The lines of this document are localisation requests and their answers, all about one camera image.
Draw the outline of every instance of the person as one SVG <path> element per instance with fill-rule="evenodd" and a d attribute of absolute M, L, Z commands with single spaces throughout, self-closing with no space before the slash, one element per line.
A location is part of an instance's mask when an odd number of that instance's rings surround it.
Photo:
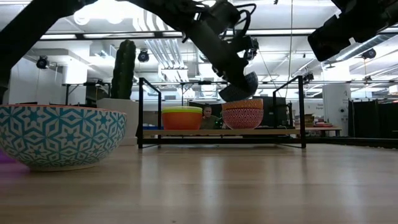
<path fill-rule="evenodd" d="M 200 129 L 214 129 L 216 121 L 219 118 L 211 115 L 211 106 L 209 104 L 206 104 L 203 107 L 203 118 L 201 121 Z"/>

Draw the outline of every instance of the ceiling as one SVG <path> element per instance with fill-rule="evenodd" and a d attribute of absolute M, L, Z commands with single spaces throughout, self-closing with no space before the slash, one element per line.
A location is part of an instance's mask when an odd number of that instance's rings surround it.
<path fill-rule="evenodd" d="M 67 34 L 67 33 L 100 33 L 100 32 L 139 32 L 145 31 L 143 26 L 135 26 L 134 21 L 137 17 L 144 18 L 144 25 L 147 30 L 170 30 L 166 24 L 159 22 L 159 19 L 146 11 L 128 2 L 118 2 L 117 5 L 109 3 L 111 0 L 101 0 L 101 4 L 92 8 L 83 8 L 77 17 L 70 16 L 58 20 L 56 24 L 48 31 L 48 34 Z M 275 29 L 315 29 L 332 15 L 339 13 L 339 10 L 328 0 L 279 0 L 278 5 L 274 5 L 274 0 L 234 0 L 234 4 L 256 3 L 257 10 L 252 15 L 252 22 L 249 30 L 272 30 Z M 3 1 L 0 0 L 0 27 L 4 27 L 10 22 L 29 1 Z M 304 67 L 312 71 L 316 80 L 323 80 L 321 76 L 323 65 L 315 59 L 314 54 L 307 42 L 306 37 L 258 37 L 260 54 L 252 61 L 251 66 L 246 69 L 246 73 L 255 71 L 259 75 L 260 80 L 264 81 L 287 81 L 289 74 L 303 74 Z M 144 39 L 133 40 L 137 49 L 148 49 L 147 42 Z M 90 70 L 88 76 L 90 78 L 102 78 L 109 80 L 112 77 L 113 61 L 95 56 L 101 50 L 107 51 L 110 45 L 116 48 L 122 40 L 94 40 L 94 41 L 40 41 L 35 49 L 68 49 L 79 55 L 82 48 L 90 47 L 90 56 L 84 55 L 85 60 L 96 66 L 97 70 Z M 204 77 L 214 77 L 211 72 L 210 64 L 199 63 L 197 48 L 193 43 L 187 42 L 183 44 L 178 39 L 178 48 L 181 52 L 184 64 L 188 68 L 188 78 L 190 80 L 203 79 Z M 393 37 L 374 47 L 377 57 L 366 62 L 358 58 L 351 58 L 344 63 L 350 67 L 350 75 L 347 80 L 362 80 L 365 74 L 377 75 L 383 69 L 390 68 L 383 76 L 377 80 L 390 80 L 398 78 L 398 72 L 394 70 L 398 68 L 396 62 L 398 50 L 398 37 Z M 146 63 L 136 61 L 136 74 L 138 77 L 145 77 L 150 82 L 161 82 L 158 76 L 159 62 L 150 53 L 150 60 Z M 366 88 L 366 91 L 383 91 L 388 85 L 378 85 L 374 88 Z"/>

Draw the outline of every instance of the cactus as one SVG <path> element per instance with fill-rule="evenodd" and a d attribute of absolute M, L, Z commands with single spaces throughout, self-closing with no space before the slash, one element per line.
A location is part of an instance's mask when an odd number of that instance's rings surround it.
<path fill-rule="evenodd" d="M 130 40 L 123 41 L 116 53 L 111 98 L 130 100 L 135 60 L 136 45 Z"/>

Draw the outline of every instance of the yellow bowl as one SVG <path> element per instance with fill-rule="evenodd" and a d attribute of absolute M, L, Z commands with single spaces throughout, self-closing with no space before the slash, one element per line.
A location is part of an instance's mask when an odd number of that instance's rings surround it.
<path fill-rule="evenodd" d="M 200 113 L 202 114 L 203 109 L 195 106 L 171 106 L 168 108 L 164 108 L 162 113 Z"/>

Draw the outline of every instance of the camera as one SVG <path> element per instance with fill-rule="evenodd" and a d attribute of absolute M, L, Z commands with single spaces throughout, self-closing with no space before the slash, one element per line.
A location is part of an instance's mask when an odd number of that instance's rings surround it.
<path fill-rule="evenodd" d="M 36 62 L 36 67 L 39 69 L 48 69 L 49 68 L 49 60 L 47 60 L 47 56 L 40 56 L 38 61 Z"/>
<path fill-rule="evenodd" d="M 139 62 L 148 62 L 149 61 L 149 54 L 148 49 L 141 49 L 138 55 Z"/>

